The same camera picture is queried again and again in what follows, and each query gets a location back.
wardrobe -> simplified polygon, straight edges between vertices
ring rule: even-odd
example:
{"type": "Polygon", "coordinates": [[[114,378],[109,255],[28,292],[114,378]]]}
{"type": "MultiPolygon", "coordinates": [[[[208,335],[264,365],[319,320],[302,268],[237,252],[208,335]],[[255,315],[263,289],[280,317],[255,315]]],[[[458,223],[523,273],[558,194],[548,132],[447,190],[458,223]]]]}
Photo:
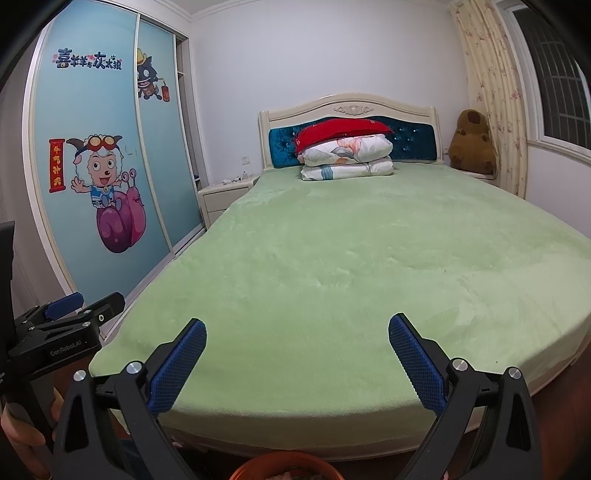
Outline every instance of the wardrobe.
{"type": "Polygon", "coordinates": [[[202,230],[174,33],[74,0],[41,34],[23,109],[27,190],[64,290],[137,295],[202,230]]]}

headboard carving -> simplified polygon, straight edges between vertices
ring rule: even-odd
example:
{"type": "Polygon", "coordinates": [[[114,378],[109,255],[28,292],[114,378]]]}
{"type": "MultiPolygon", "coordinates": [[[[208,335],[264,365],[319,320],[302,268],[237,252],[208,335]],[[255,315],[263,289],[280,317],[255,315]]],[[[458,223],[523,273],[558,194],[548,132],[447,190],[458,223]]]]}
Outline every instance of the headboard carving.
{"type": "Polygon", "coordinates": [[[345,115],[352,116],[365,115],[373,111],[374,109],[370,106],[357,104],[342,105],[340,107],[335,108],[335,112],[344,113],[345,115]]]}

orange basket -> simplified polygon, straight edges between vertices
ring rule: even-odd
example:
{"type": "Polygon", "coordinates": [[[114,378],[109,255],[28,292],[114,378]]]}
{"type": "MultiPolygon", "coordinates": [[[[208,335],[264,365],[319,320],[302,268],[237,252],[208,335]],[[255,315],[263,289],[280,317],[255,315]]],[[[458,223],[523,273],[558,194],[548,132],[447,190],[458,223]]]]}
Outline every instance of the orange basket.
{"type": "Polygon", "coordinates": [[[319,473],[326,480],[345,480],[332,465],[301,452],[271,452],[255,457],[236,470],[230,480],[265,480],[293,468],[319,473]]]}

red pillow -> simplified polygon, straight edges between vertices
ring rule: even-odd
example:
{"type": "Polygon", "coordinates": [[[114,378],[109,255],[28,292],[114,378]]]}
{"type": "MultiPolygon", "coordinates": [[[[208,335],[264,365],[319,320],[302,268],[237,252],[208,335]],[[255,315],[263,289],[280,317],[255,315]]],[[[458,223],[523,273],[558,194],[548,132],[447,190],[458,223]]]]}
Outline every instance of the red pillow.
{"type": "Polygon", "coordinates": [[[298,133],[294,140],[295,154],[299,155],[312,145],[335,138],[391,133],[392,130],[387,125],[369,118],[333,118],[310,125],[298,133]]]}

window frame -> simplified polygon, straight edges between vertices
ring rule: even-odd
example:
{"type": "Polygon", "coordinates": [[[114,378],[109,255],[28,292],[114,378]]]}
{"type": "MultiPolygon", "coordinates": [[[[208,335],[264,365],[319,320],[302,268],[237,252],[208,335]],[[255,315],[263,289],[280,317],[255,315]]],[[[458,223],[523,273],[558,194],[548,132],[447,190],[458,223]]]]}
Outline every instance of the window frame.
{"type": "MultiPolygon", "coordinates": [[[[515,58],[518,60],[518,73],[521,81],[523,98],[525,102],[525,117],[528,132],[528,145],[554,151],[583,161],[591,165],[591,150],[579,145],[549,137],[544,129],[544,111],[540,92],[540,83],[535,71],[534,61],[530,48],[525,40],[519,22],[514,15],[515,11],[528,8],[520,0],[497,0],[495,6],[500,14],[505,32],[515,58]]],[[[591,94],[589,84],[577,63],[579,74],[583,79],[583,89],[587,100],[587,108],[591,113],[591,94]]]]}

